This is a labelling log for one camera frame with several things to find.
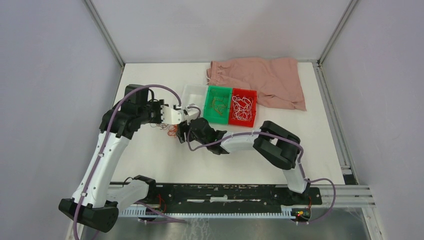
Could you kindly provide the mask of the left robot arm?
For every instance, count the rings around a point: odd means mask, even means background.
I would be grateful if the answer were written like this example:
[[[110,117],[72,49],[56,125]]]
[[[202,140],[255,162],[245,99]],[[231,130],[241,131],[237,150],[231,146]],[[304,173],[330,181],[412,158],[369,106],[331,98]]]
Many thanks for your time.
[[[109,189],[125,148],[143,124],[159,123],[162,101],[149,100],[150,86],[130,84],[125,95],[107,111],[99,127],[97,146],[86,173],[70,198],[61,199],[58,209],[75,223],[107,233],[119,213],[135,202],[156,200],[156,181],[137,175],[122,188]]]

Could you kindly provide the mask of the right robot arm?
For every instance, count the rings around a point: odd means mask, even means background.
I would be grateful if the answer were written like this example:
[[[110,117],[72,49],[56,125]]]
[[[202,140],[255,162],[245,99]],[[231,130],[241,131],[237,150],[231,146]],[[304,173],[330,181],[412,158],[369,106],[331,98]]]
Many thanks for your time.
[[[309,182],[301,165],[304,153],[301,140],[295,134],[266,120],[259,129],[249,132],[215,130],[201,117],[184,121],[177,127],[180,143],[196,141],[215,155],[227,155],[240,151],[257,151],[274,167],[281,169],[287,180],[289,199],[302,204],[309,198]]]

